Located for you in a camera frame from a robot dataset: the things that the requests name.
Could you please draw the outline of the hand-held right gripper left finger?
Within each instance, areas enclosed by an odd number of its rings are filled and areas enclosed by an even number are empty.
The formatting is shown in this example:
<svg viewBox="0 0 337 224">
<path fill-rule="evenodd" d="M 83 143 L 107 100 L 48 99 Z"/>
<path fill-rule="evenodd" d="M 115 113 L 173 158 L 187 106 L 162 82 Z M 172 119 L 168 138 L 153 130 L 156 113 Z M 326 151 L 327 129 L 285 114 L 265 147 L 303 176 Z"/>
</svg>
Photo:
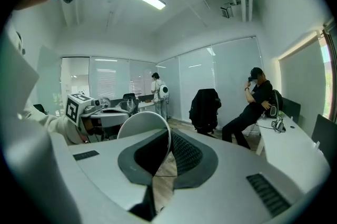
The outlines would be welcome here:
<svg viewBox="0 0 337 224">
<path fill-rule="evenodd" d="M 73 155 L 89 151 L 97 155 L 77 161 L 89 180 L 127 211 L 140 207 L 155 211 L 153 177 L 170 152 L 166 128 L 126 138 L 70 146 Z"/>
</svg>

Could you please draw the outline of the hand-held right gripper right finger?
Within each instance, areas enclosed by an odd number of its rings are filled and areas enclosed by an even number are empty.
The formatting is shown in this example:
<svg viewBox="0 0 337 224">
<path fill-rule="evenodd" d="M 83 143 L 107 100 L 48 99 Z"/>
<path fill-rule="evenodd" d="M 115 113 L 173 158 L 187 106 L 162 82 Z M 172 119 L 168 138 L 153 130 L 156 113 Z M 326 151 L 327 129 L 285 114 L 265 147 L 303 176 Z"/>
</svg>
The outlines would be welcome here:
<svg viewBox="0 0 337 224">
<path fill-rule="evenodd" d="M 172 130 L 177 177 L 158 223 L 292 223 L 303 193 L 283 172 L 243 147 Z"/>
</svg>

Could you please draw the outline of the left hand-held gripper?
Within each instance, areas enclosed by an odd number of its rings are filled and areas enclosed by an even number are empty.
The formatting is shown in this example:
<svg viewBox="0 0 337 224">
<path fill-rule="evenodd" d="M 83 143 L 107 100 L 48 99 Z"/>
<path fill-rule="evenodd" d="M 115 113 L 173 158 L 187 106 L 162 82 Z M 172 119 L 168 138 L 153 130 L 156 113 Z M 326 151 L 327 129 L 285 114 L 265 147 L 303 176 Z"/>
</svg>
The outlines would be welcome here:
<svg viewBox="0 0 337 224">
<path fill-rule="evenodd" d="M 122 125 L 131 114 L 111 107 L 108 98 L 91 98 L 80 93 L 69 94 L 66 99 L 66 117 L 83 136 L 106 136 L 106 130 Z"/>
</svg>

